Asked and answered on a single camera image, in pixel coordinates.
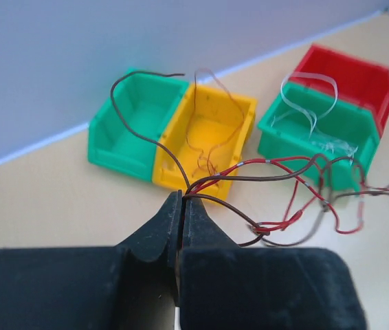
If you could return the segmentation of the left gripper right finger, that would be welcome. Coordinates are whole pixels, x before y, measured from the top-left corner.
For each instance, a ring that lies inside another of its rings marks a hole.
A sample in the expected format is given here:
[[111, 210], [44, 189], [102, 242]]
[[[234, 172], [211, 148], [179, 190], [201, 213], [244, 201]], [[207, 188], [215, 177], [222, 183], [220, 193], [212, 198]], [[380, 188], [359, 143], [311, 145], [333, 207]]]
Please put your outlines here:
[[240, 247], [185, 200], [179, 252], [182, 329], [365, 329], [345, 262], [318, 247]]

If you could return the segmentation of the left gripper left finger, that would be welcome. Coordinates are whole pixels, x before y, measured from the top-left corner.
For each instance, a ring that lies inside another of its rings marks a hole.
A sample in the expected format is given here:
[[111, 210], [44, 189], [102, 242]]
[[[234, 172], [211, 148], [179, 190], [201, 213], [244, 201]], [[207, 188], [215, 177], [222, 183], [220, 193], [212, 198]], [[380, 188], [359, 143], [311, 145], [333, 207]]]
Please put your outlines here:
[[173, 329], [180, 192], [113, 246], [0, 249], [0, 329]]

